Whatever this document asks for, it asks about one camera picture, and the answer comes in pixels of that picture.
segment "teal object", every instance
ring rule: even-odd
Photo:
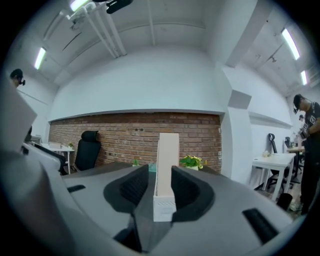
[[[155,163],[149,163],[149,172],[156,173],[157,172],[157,165]]]

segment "black pants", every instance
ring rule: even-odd
[[[306,214],[316,194],[319,180],[320,166],[311,153],[306,152],[304,157],[303,175],[301,181],[301,201],[303,203],[301,214]]]

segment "white ceiling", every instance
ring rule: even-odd
[[[201,48],[206,30],[204,13],[213,1],[219,6],[218,3],[223,0],[150,0],[156,44]],[[128,54],[137,48],[152,45],[147,3],[147,0],[134,0],[129,6],[111,15]],[[44,40],[47,29],[61,10],[72,14],[68,0],[52,1],[30,21],[12,45],[12,58],[7,62],[9,70],[17,68],[18,63],[19,67],[30,76],[41,76],[52,85],[61,86],[83,69],[97,62],[113,60],[88,19],[76,24],[79,28],[72,30],[72,21],[65,17],[49,39]],[[98,12],[115,42],[104,16],[104,9],[101,8]],[[95,13],[91,13],[90,17],[101,35],[105,37]],[[284,27],[291,32],[300,55],[304,56],[301,58],[303,61],[299,63],[294,60],[281,36]],[[301,32],[287,16],[275,9],[243,61],[269,79],[286,96],[302,86],[300,69],[306,63],[308,67],[313,67],[310,65],[310,58],[305,58],[311,55],[307,45],[301,37]],[[40,70],[35,70],[33,65],[40,47],[45,47],[47,53]],[[274,55],[276,61],[267,61],[279,47]]]

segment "green plant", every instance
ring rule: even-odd
[[[187,155],[180,160],[180,163],[183,164],[184,167],[198,166],[199,169],[203,168],[202,159],[196,156]]]

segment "logo on shirt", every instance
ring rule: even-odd
[[[310,117],[310,123],[312,123],[312,124],[314,125],[315,122],[316,122],[316,118],[312,115],[312,116]]]

